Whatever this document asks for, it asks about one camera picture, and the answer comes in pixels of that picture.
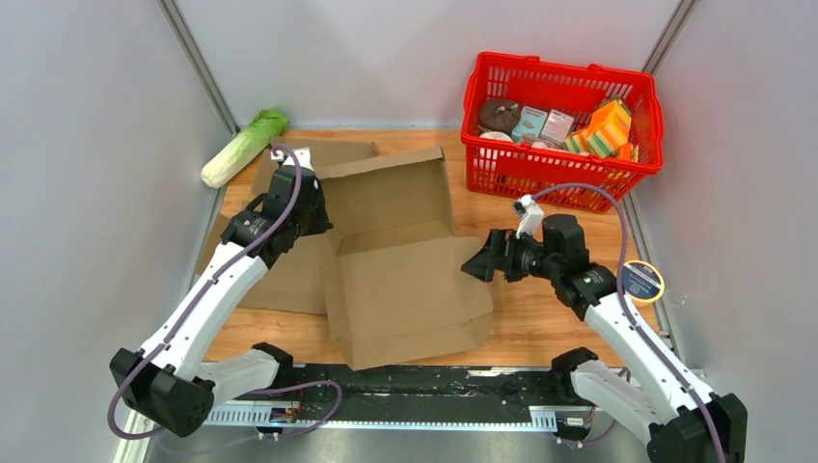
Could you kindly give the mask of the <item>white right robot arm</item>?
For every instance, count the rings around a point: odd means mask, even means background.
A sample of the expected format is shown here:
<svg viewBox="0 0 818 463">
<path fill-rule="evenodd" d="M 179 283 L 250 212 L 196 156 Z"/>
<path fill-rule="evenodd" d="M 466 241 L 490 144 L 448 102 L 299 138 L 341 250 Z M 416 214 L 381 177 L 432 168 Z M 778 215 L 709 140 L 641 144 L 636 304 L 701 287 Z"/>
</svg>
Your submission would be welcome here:
<svg viewBox="0 0 818 463">
<path fill-rule="evenodd" d="M 743 462 L 749 413 L 735 394 L 720 395 L 686 367 L 619 292 L 614 273 L 591 261 L 577 219 L 554 214 L 543 238 L 493 229 L 461 266 L 490 283 L 535 277 L 550 282 L 559 301 L 610 345 L 633 378 L 613 373 L 585 347 L 552 361 L 550 390 L 558 401 L 579 399 L 606 410 L 645 446 L 652 462 Z"/>
</svg>

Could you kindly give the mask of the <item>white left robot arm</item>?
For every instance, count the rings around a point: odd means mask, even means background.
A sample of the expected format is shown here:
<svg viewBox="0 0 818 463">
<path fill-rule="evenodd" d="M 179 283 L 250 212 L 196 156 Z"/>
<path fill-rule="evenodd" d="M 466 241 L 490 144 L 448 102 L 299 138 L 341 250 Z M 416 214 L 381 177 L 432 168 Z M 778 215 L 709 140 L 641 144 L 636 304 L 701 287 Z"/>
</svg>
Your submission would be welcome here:
<svg viewBox="0 0 818 463">
<path fill-rule="evenodd" d="M 332 229 L 319 179 L 309 167 L 283 165 L 266 193 L 234 215 L 199 280 L 170 317 L 136 350 L 119 349 L 109 368 L 117 391 L 108 424 L 124 403 L 178 437 L 197 431 L 214 406 L 254 391 L 273 400 L 291 394 L 291 357 L 266 342 L 207 362 L 205 353 L 239 302 L 296 240 Z"/>
</svg>

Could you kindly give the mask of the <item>brown cardboard box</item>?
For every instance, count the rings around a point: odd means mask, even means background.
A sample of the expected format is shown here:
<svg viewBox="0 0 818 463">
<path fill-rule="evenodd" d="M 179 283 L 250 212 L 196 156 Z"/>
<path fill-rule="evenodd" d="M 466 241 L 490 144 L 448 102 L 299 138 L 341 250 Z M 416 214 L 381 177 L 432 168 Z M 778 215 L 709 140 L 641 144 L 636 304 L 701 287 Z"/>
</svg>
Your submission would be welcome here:
<svg viewBox="0 0 818 463">
<path fill-rule="evenodd" d="M 318 176 L 334 253 L 321 284 L 344 362 L 363 370 L 482 346 L 492 291 L 461 269 L 481 243 L 455 232 L 442 149 L 378 155 Z"/>
</svg>

